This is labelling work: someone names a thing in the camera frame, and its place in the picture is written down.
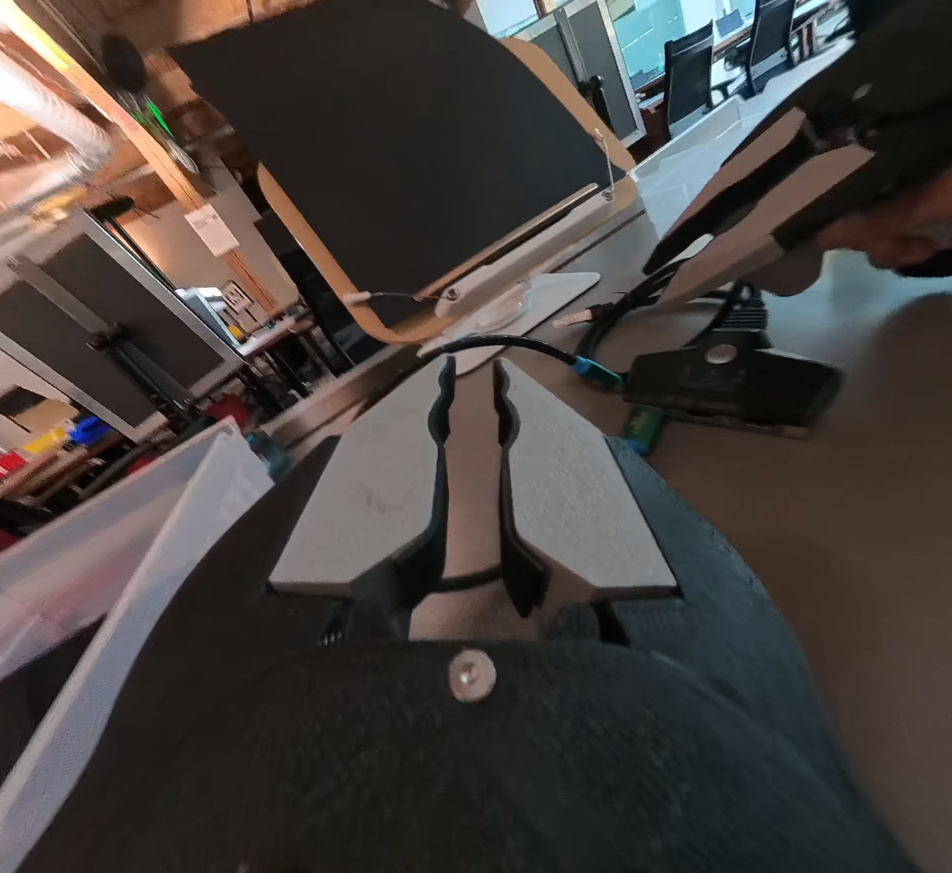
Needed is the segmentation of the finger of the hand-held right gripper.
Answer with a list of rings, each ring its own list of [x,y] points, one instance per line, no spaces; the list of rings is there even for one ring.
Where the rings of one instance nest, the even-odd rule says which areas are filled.
[[[808,159],[769,189],[738,224],[691,257],[671,278],[659,306],[679,306],[778,261],[784,250],[774,233],[872,157],[862,146],[844,146]]]
[[[767,117],[731,153],[660,238],[644,274],[667,267],[703,235],[717,236],[742,221],[756,202],[817,153],[814,122],[801,109]]]

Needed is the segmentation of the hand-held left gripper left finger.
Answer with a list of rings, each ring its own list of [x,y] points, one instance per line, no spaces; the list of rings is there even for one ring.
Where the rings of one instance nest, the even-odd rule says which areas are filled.
[[[446,566],[446,440],[456,367],[441,357],[343,433],[269,577],[281,593],[414,609]]]

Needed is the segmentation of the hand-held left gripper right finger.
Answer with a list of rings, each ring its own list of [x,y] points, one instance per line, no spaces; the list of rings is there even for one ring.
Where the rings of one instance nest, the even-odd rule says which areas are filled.
[[[494,364],[499,530],[520,617],[666,597],[677,581],[608,439],[508,360]]]

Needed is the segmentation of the braided hdmi cable blue-green plug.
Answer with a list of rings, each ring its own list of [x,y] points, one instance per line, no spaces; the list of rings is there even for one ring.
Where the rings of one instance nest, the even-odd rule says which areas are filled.
[[[433,351],[427,354],[420,354],[420,357],[435,359],[439,356],[456,354],[466,350],[486,348],[516,348],[543,354],[569,367],[580,379],[602,391],[621,391],[625,384],[625,379],[621,375],[597,361],[570,353],[551,343],[524,335],[498,333],[470,335],[462,339],[450,341],[447,344],[438,345]]]

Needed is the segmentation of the hdmi port adapter box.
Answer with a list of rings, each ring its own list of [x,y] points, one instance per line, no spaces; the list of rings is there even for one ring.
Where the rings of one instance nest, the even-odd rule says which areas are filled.
[[[776,349],[763,296],[737,282],[687,343],[637,356],[622,395],[687,423],[795,437],[827,411],[842,380],[838,367]]]

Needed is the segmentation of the person's right hand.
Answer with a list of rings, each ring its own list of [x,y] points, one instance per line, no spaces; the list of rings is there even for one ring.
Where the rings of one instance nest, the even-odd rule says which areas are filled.
[[[849,213],[819,230],[822,251],[862,253],[881,271],[909,272],[950,251],[951,172]]]

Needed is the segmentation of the grey framed partition panel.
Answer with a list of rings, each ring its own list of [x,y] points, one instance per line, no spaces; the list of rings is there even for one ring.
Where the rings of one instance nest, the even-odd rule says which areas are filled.
[[[646,135],[606,0],[569,0],[529,23],[514,38],[532,43],[575,86],[601,79],[606,121],[625,147]]]
[[[108,356],[89,347],[93,322],[122,325],[200,407],[247,370],[225,343],[89,213],[47,231],[2,235],[4,357],[79,408],[139,441],[169,421]]]

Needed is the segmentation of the white stand base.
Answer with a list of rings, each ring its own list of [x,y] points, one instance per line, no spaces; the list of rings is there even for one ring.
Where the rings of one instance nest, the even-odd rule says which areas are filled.
[[[487,275],[488,269],[480,268],[442,293],[436,313],[450,323],[420,348],[418,358],[477,336],[525,337],[601,280],[599,272],[545,272],[519,279]]]

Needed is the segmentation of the black tripod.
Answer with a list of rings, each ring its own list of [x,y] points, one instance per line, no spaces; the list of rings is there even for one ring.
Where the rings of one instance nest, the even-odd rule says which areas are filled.
[[[89,347],[108,356],[133,387],[167,420],[178,426],[204,415],[189,390],[146,354],[122,325],[93,322],[87,332]]]

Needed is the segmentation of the translucent plastic bin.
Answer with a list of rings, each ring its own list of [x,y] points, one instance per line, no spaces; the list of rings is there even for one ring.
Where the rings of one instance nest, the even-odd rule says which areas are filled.
[[[2,826],[17,803],[63,802],[173,595],[273,485],[237,427],[218,424],[2,553],[2,688],[97,627],[2,768]]]

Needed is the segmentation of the white paper sign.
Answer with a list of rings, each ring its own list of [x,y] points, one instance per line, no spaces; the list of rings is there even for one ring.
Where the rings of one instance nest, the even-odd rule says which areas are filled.
[[[210,203],[185,213],[184,221],[215,257],[224,257],[240,247],[238,238],[222,215]]]

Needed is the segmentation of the green exit light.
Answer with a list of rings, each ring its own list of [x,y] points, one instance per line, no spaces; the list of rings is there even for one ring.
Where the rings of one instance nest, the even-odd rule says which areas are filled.
[[[135,117],[137,121],[154,136],[173,140],[174,135],[168,122],[164,118],[160,108],[146,94],[137,94],[134,96],[136,103]]]

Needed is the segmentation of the black round fixture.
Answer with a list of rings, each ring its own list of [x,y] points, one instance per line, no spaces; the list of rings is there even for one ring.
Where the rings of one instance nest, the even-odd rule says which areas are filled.
[[[137,47],[120,34],[103,34],[100,38],[103,67],[113,84],[133,93],[141,93],[148,85],[148,69]]]

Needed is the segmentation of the black panel on wooden frame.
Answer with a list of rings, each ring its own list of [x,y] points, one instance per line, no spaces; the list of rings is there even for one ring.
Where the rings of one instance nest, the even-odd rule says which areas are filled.
[[[532,43],[428,0],[320,0],[169,49],[359,327],[423,345],[480,268],[519,279],[632,212],[634,163]]]

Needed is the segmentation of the silver air duct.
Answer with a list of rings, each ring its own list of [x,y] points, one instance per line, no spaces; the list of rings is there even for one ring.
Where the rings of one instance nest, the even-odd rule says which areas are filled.
[[[86,182],[113,156],[109,135],[6,55],[1,57],[1,100],[67,145],[63,155],[1,175],[2,214],[26,213]]]

